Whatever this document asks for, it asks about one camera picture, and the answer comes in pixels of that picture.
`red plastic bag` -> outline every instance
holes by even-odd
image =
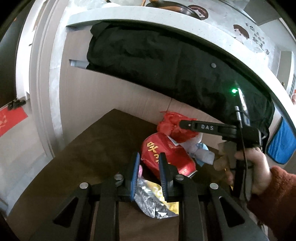
[[[163,120],[157,125],[157,132],[170,136],[178,143],[183,143],[199,134],[195,131],[181,129],[179,127],[179,122],[181,120],[197,121],[197,119],[188,118],[177,112],[165,112]]]
[[[195,162],[185,149],[163,133],[155,133],[142,144],[141,160],[159,179],[158,158],[164,152],[168,163],[177,167],[178,172],[191,177],[196,172]]]

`black fabric bag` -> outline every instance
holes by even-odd
[[[140,23],[101,22],[91,28],[87,69],[109,74],[191,105],[226,124],[236,124],[231,92],[236,83],[248,107],[251,126],[268,137],[271,97],[203,45],[180,34]]]

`red can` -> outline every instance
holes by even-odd
[[[195,162],[185,149],[163,133],[155,133],[146,138],[142,144],[141,160],[159,179],[158,158],[164,152],[169,164],[177,167],[178,172],[192,177],[196,172]]]

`silver screw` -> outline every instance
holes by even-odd
[[[89,186],[88,183],[80,183],[80,185],[79,185],[79,187],[80,187],[81,189],[86,189],[88,186]]]
[[[178,180],[178,181],[182,181],[182,180],[184,180],[184,176],[182,174],[177,174],[175,176],[175,179]]]
[[[117,181],[120,181],[121,179],[123,179],[123,175],[121,175],[121,174],[115,174],[114,175],[114,179],[117,180]]]
[[[218,184],[216,184],[216,183],[211,183],[210,184],[210,188],[212,188],[212,189],[218,189]]]

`red doormat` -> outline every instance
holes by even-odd
[[[0,110],[0,137],[27,117],[22,107],[15,110],[7,110],[7,107],[5,107]]]

